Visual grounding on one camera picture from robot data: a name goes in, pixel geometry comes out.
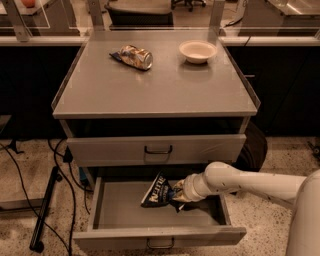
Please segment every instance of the black cable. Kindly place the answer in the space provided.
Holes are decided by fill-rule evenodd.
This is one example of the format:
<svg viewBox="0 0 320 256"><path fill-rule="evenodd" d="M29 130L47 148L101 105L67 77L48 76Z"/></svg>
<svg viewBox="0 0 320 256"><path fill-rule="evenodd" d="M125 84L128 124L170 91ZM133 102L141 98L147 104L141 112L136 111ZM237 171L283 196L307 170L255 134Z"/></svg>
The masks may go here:
<svg viewBox="0 0 320 256"><path fill-rule="evenodd" d="M56 163L56 166L59 169L59 172L61 173L61 175L63 176L63 178L68 182L70 189L71 189L71 193L72 193L72 198L73 198L73 214L72 214L72 221L71 221L71 227L70 227L70 233L69 233L69 256L72 256L72 232L73 232L73 228L74 228L74 224L75 224L75 219L76 219L76 196L75 196L75 192L73 189L73 186L70 182L70 180L68 179L68 177L64 174L64 172L62 171L62 169L60 168L60 165L58 163L57 160L57 152L58 152L58 148L60 146L60 144L62 143L62 141L64 141L64 139L61 139L58 144L56 145L56 147L54 148L54 161Z"/></svg>
<svg viewBox="0 0 320 256"><path fill-rule="evenodd" d="M87 213L90 215L90 211L89 211L89 209L88 209L88 206L87 206L87 185L84 187L85 189L83 190L84 191L84 206L85 206L85 208L86 208L86 210L87 210Z"/></svg>
<svg viewBox="0 0 320 256"><path fill-rule="evenodd" d="M52 144L51 144L50 139L48 139L48 146L49 146L49 148L50 148L53 152L55 152L55 151L54 151L54 148L53 148L53 146L52 146ZM59 153L59 152L57 152L57 155L63 157L63 155L62 155L61 153Z"/></svg>
<svg viewBox="0 0 320 256"><path fill-rule="evenodd" d="M25 197L27 199L27 202L28 202L28 205L30 207L30 209L34 212L34 214L39 218L39 214L37 213L37 211L34 209L34 207L31 205L31 202L30 202L30 199L28 197L28 194L27 194L27 191L25 189L25 186L24 186L24 181L23 181L23 178L22 178L22 174L21 174L21 170L20 170L20 167L17 163L17 161L15 160L15 158L13 157L13 155L10 153L10 151L7 149L7 147L5 147L4 145L2 145L0 143L0 146L8 153L8 155L10 156L10 158L12 159L12 161L14 162L17 170L18 170L18 173L19 173L19 177L20 177L20 182L21 182L21 187L22 187L22 190L25 194ZM61 236L50 226L48 225L45 221L44 221L44 224L59 238L59 240L63 243L63 245L66 247L67 251L69 251L68 249L68 246L66 244L66 242L61 238Z"/></svg>
<svg viewBox="0 0 320 256"><path fill-rule="evenodd" d="M61 153L59 152L56 152L55 149L53 148L53 146L51 145L50 143L50 140L48 140L48 145L49 145L49 148L53 151L53 153L56 153L57 155L61 156L61 157L64 157ZM81 186L77 180L75 179L73 173L72 173L72 167L71 167L71 164L70 162L68 163L69 164L69 171L70 171L70 174L71 174L71 177L73 179L73 182L82 190L86 190L87 192L93 192L93 190L90 190L90 189L86 189L85 187Z"/></svg>
<svg viewBox="0 0 320 256"><path fill-rule="evenodd" d="M87 189L87 186L82 187L82 186L77 182L77 180L75 179L75 177L74 177L74 175L73 175L73 173L72 173L72 167L71 167L71 164L70 164L70 163L69 163L69 171L70 171L71 177L72 177L72 179L73 179L73 182L74 182L80 189L82 189L82 190L84 190L84 191L86 191L86 192L93 192L93 190Z"/></svg>

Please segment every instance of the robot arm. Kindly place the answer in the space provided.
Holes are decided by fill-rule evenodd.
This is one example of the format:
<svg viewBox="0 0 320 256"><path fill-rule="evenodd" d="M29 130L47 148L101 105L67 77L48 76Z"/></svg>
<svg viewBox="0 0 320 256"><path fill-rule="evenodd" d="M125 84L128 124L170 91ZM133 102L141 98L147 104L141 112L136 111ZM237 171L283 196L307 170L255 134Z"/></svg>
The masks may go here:
<svg viewBox="0 0 320 256"><path fill-rule="evenodd" d="M308 177L239 171L221 162L181 181L178 201L244 190L292 209L286 256L320 255L320 170Z"/></svg>
<svg viewBox="0 0 320 256"><path fill-rule="evenodd" d="M304 176L245 172L222 162L213 162L203 173L189 175L184 180L181 201L199 201L208 195L242 190L293 209L305 179Z"/></svg>

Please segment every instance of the white bowl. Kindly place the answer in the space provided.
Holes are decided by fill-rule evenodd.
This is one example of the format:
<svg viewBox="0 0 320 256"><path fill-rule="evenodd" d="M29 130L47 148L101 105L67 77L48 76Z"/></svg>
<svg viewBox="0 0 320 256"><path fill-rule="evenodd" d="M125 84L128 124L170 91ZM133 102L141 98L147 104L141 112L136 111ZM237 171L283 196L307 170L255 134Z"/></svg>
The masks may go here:
<svg viewBox="0 0 320 256"><path fill-rule="evenodd" d="M179 45L179 51L193 64L205 63L217 54L217 47L206 41L191 40Z"/></svg>

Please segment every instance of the terrazzo floor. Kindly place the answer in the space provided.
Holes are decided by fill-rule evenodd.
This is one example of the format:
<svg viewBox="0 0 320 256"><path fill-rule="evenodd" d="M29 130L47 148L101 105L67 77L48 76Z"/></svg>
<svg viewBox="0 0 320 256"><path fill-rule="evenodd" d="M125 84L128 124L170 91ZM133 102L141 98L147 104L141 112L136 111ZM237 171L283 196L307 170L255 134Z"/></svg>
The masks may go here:
<svg viewBox="0 0 320 256"><path fill-rule="evenodd" d="M261 172L292 175L309 175L319 169L319 162L312 156L307 141L314 142L313 137L268 137L269 151ZM55 147L59 140L50 141ZM0 141L8 145L10 141ZM11 149L21 169L29 198L41 198L47 186L52 167L55 165L53 151L46 140L17 142L16 154ZM63 141L58 152L64 153L66 143ZM75 186L71 179L69 166L58 156L58 163L70 179L76 197L76 217L74 231L86 231L89 214L84 204L84 191ZM78 180L78 169L71 163L72 172ZM17 168L7 152L0 149L0 201L25 199L21 188ZM252 194L237 196L225 195L231 223L235 227L245 227L246 236L235 246L198 247L167 250L121 250L121 251L82 251L72 242L73 255L196 255L196 256L283 256L285 254L287 234L291 211L276 204L264 201ZM92 193L86 194L88 210ZM55 184L49 215L46 219L61 238L68 243L72 220L73 200L70 186L63 179ZM41 241L44 251L41 254L29 250L33 229L36 223L31 211L19 213L2 213L0 215L0 255L68 255L64 244L56 235L44 227Z"/></svg>

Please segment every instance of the snack bag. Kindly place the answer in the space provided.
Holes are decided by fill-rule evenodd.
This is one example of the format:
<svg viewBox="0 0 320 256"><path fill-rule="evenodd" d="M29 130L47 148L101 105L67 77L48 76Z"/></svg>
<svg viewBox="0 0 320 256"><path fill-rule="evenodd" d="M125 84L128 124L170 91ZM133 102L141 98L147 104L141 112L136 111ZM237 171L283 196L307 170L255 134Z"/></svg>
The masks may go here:
<svg viewBox="0 0 320 256"><path fill-rule="evenodd" d="M169 181L159 172L147 193L144 195L141 206L144 208L162 207L171 204L179 212L183 209L184 203L174 200L176 194L181 190L180 186L173 188Z"/></svg>

